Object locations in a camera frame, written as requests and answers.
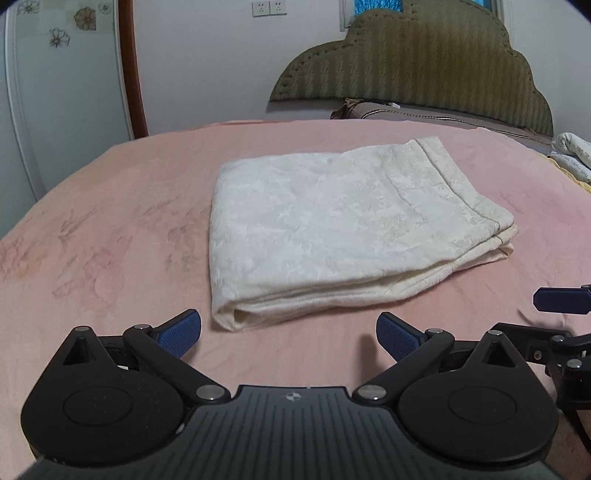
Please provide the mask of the white textured pants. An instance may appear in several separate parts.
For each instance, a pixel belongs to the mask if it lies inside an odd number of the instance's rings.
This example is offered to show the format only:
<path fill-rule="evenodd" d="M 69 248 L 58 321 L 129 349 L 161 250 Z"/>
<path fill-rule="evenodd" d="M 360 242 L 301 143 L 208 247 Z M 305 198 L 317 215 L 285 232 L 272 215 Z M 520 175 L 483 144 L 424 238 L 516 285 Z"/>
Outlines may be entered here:
<path fill-rule="evenodd" d="M 401 301 L 509 257 L 517 232 L 435 137 L 235 161 L 212 199 L 211 315 L 239 331 Z"/>

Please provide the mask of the white floral folded pillow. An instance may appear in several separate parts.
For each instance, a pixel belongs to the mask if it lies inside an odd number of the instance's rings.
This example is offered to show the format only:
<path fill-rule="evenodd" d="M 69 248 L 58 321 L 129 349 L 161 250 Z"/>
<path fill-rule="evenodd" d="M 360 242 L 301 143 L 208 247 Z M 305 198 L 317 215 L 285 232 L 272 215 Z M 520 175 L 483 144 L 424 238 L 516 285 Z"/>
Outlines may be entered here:
<path fill-rule="evenodd" d="M 578 181 L 590 184 L 591 145 L 577 135 L 565 132 L 552 141 L 550 157 Z"/>

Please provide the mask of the pink bed blanket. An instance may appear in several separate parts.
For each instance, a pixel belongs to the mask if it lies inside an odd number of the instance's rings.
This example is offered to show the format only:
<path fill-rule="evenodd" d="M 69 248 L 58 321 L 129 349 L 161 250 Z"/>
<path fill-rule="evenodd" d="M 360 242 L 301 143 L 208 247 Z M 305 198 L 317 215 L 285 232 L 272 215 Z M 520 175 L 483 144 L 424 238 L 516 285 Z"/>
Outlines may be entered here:
<path fill-rule="evenodd" d="M 71 175 L 1 242 L 1 475 L 33 456 L 22 405 L 72 328 L 118 335 L 194 308 L 211 312 L 208 222 L 217 172 L 242 158 L 342 152 L 438 137 L 519 229 L 507 260 L 458 273 L 390 311 L 473 340 L 499 322 L 582 335 L 586 316 L 538 312 L 542 286 L 590 280 L 590 196 L 550 160 L 483 129 L 380 120 L 231 122 L 116 146 Z"/>

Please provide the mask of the olive green padded headboard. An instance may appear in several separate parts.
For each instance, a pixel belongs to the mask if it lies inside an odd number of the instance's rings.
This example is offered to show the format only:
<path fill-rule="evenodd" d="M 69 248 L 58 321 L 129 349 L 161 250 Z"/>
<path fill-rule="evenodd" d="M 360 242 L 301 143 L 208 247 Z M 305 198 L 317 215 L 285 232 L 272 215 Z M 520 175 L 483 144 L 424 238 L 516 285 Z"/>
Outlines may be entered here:
<path fill-rule="evenodd" d="M 372 9 L 290 61 L 270 101 L 365 99 L 463 112 L 551 136 L 550 106 L 503 23 L 472 1 Z"/>

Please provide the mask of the white wardrobe with flower stickers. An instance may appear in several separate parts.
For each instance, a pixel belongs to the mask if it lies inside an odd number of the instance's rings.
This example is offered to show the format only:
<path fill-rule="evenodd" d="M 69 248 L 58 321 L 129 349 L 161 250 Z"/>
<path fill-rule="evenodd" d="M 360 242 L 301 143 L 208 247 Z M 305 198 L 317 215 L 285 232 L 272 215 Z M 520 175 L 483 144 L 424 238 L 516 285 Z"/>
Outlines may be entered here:
<path fill-rule="evenodd" d="M 1 231 L 133 137 L 117 1 L 1 4 Z"/>

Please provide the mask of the brown wooden door frame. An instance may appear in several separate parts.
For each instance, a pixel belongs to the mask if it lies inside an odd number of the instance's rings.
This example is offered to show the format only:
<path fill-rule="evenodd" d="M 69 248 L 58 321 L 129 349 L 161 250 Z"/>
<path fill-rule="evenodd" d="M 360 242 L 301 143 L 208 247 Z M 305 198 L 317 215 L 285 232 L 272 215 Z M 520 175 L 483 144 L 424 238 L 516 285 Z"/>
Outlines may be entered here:
<path fill-rule="evenodd" d="M 133 138 L 140 139 L 148 136 L 148 127 L 139 79 L 133 7 L 132 0 L 120 0 L 117 2 L 116 13 L 122 85 L 129 125 Z"/>

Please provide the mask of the white wall socket plate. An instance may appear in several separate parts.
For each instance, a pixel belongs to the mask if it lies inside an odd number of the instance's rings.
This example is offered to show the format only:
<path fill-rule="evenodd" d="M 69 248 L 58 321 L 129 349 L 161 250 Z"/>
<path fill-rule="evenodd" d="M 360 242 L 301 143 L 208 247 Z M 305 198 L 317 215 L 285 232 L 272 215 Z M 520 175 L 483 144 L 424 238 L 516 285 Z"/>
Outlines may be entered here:
<path fill-rule="evenodd" d="M 287 14 L 286 0 L 252 1 L 252 17 L 283 16 Z"/>

